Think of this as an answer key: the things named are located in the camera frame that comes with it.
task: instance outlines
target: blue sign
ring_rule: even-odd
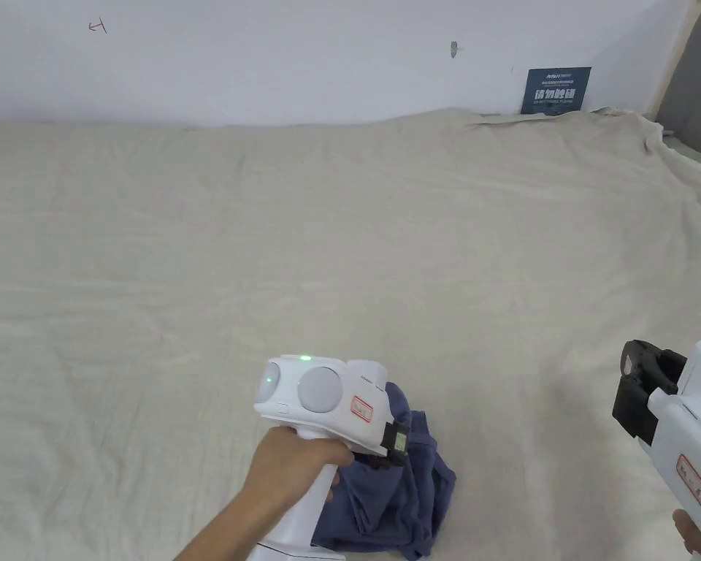
[[[533,68],[527,75],[521,114],[562,115],[580,111],[591,67]]]

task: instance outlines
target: sticker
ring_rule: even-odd
[[[688,458],[681,455],[681,457],[678,458],[675,470],[678,472],[678,475],[681,476],[691,494],[696,497],[696,500],[701,505],[701,476],[693,468]]]
[[[397,436],[394,438],[394,449],[397,451],[405,451],[405,444],[407,443],[407,435],[403,432],[398,432]]]
[[[527,73],[521,114],[580,111],[592,68],[533,68]]]
[[[363,401],[358,396],[353,396],[353,401],[350,402],[350,411],[356,416],[360,416],[367,423],[372,422],[372,414],[374,414],[374,408],[367,402]]]

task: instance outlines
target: round grey button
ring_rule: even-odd
[[[326,413],[340,403],[343,384],[335,371],[326,367],[317,367],[301,376],[298,393],[299,401],[305,409],[315,413]]]
[[[274,362],[268,362],[259,383],[255,403],[265,403],[270,397],[273,397],[275,388],[278,387],[278,380],[280,380],[280,367]]]

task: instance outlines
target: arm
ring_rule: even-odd
[[[325,464],[351,463],[351,451],[339,440],[303,440],[287,427],[270,429],[255,450],[244,488],[175,561],[246,560]]]

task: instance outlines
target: black clamp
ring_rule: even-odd
[[[621,381],[613,404],[613,418],[632,437],[652,445],[657,417],[649,410],[649,397],[660,388],[667,395],[678,393],[686,357],[670,349],[661,350],[646,341],[626,343],[621,355]]]
[[[407,460],[407,442],[410,428],[398,422],[387,423],[384,427],[384,436],[380,446],[387,449],[386,456],[374,454],[353,453],[357,462],[370,466],[373,469],[389,469],[391,466],[401,467]]]

